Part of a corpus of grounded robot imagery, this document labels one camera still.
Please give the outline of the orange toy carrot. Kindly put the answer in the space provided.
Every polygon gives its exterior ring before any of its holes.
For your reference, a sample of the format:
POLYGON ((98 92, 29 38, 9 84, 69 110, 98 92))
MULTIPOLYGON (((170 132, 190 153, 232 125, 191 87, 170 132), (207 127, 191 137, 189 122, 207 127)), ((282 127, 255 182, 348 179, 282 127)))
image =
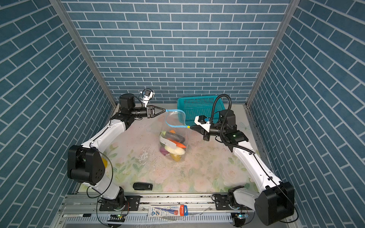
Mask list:
POLYGON ((174 144, 176 144, 176 146, 177 147, 179 147, 179 148, 183 148, 183 149, 186 149, 187 147, 183 144, 183 143, 181 143, 181 142, 177 142, 177 141, 175 141, 175 140, 171 140, 170 139, 170 141, 171 142, 173 142, 174 144))

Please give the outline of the black toy eggplant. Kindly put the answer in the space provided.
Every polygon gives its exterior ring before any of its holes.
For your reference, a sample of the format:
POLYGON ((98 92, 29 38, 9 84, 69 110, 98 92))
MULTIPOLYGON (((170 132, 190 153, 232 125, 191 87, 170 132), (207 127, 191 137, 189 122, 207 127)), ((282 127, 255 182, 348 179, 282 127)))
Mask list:
POLYGON ((171 133, 171 132, 166 132, 166 131, 162 131, 160 133, 160 135, 165 138, 165 139, 168 139, 168 140, 175 140, 179 143, 184 143, 185 142, 185 138, 181 135, 178 135, 178 134, 175 134, 175 133, 171 133))

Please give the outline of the teal plastic basket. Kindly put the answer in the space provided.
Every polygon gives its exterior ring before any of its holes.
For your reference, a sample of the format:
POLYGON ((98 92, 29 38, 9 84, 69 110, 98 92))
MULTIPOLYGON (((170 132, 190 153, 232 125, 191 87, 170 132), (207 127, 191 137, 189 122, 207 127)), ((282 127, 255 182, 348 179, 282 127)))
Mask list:
POLYGON ((193 121, 196 116, 211 117, 213 104, 217 96, 182 97, 177 100, 177 109, 186 114, 186 121, 193 121))

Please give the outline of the clear zip top bag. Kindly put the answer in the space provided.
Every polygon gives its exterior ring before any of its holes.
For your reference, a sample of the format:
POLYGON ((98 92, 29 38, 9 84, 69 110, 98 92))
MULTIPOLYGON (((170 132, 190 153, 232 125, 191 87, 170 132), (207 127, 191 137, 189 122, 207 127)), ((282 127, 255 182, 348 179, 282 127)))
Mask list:
POLYGON ((159 151, 167 159, 181 162, 189 145, 186 114, 180 109, 166 109, 159 135, 159 151))

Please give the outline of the yellow toy potato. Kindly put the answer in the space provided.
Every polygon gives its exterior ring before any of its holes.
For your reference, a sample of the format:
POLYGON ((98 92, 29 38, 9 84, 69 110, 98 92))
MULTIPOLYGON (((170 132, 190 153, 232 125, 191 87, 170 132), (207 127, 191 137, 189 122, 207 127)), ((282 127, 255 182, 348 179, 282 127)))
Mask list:
POLYGON ((183 155, 177 155, 177 154, 170 154, 171 158, 175 161, 175 162, 179 162, 181 161, 181 159, 183 158, 183 155))

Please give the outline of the purple toy onion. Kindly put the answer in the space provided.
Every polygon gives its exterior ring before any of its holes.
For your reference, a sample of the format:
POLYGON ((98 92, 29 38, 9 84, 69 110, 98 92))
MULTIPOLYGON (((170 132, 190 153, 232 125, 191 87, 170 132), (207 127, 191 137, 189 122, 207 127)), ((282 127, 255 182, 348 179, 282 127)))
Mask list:
POLYGON ((170 154, 167 150, 165 150, 164 146, 160 146, 160 153, 164 156, 167 156, 170 154))

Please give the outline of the white toy garlic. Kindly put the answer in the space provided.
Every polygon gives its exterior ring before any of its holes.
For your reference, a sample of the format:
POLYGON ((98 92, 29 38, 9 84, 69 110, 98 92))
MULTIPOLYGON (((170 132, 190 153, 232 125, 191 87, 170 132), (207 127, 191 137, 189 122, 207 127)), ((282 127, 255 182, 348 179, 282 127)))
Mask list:
POLYGON ((185 150, 180 147, 172 148, 172 147, 169 147, 168 145, 166 145, 164 148, 167 152, 169 152, 171 154, 175 154, 175 155, 184 155, 185 154, 185 150))

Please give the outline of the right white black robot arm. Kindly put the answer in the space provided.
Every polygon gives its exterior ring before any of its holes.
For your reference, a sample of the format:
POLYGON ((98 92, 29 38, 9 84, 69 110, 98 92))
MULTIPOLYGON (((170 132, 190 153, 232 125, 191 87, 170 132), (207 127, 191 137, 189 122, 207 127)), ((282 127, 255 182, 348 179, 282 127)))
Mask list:
POLYGON ((258 191, 253 192, 245 187, 235 188, 231 195, 236 204, 255 210, 260 221, 266 226, 278 221, 285 222, 284 219, 298 215, 294 187, 289 182, 282 182, 261 158, 256 156, 243 132, 233 127, 219 130, 209 124, 194 125, 189 128, 203 135, 206 141, 208 136, 219 136, 222 143, 239 158, 253 178, 258 191))

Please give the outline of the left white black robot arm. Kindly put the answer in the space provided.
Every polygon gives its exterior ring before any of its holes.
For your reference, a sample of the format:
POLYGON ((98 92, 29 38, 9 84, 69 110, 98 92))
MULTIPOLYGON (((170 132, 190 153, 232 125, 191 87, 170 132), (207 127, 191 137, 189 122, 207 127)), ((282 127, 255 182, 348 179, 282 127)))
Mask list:
POLYGON ((113 183, 113 178, 105 174, 103 160, 112 162, 103 152, 114 139, 124 133, 131 124, 140 118, 154 118, 166 112, 164 108, 154 105, 146 107, 122 108, 113 115, 109 123, 95 136, 82 145, 73 145, 67 153, 67 176, 69 179, 83 183, 99 194, 111 210, 121 211, 126 207, 124 190, 113 183))

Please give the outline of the yellow pen cup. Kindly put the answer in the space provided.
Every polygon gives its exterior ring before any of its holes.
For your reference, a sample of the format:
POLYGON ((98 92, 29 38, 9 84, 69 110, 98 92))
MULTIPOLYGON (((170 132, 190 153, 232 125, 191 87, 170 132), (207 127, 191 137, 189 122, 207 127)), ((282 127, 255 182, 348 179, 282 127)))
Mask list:
POLYGON ((108 161, 107 159, 105 159, 104 157, 102 158, 102 162, 104 164, 104 167, 107 168, 108 167, 108 161))

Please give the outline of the black rectangular device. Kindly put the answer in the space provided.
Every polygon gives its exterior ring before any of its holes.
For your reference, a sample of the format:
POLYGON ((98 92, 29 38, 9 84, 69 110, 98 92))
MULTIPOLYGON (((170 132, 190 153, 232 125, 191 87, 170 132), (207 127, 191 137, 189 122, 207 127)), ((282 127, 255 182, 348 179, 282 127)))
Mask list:
POLYGON ((135 182, 133 184, 133 189, 135 191, 151 191, 153 189, 153 184, 147 182, 135 182))

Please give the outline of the toothbrush blister package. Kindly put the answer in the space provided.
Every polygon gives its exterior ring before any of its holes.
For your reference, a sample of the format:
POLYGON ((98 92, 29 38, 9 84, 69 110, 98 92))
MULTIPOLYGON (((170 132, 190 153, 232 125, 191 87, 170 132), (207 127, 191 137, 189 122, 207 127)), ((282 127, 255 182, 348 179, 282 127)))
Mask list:
POLYGON ((188 216, 188 208, 183 204, 150 206, 148 217, 184 217, 188 216))

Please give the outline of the black marker pen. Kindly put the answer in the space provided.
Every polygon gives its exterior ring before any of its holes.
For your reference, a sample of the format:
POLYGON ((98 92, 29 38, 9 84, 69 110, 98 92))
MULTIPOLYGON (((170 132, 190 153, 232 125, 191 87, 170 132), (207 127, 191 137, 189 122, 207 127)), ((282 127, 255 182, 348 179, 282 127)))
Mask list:
POLYGON ((64 214, 63 218, 87 218, 91 217, 90 213, 83 213, 83 214, 64 214))

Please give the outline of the aluminium mounting rail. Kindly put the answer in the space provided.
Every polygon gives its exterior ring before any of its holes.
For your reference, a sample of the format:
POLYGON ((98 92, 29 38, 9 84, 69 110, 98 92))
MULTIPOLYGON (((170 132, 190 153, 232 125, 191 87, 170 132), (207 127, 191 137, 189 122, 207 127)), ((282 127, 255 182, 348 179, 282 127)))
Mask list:
MULTIPOLYGON (((109 204, 86 194, 68 195, 52 222, 54 228, 81 227, 94 225, 101 228, 125 228, 128 225, 160 225, 174 227, 183 224, 224 223, 231 227, 250 224, 258 218, 255 210, 236 204, 231 193, 126 193, 126 207, 113 211, 109 204), (189 215, 184 217, 148 217, 150 206, 176 205, 187 206, 189 215), (90 213, 87 218, 63 218, 64 214, 90 213)), ((285 223, 294 223, 295 217, 284 219, 285 223)))

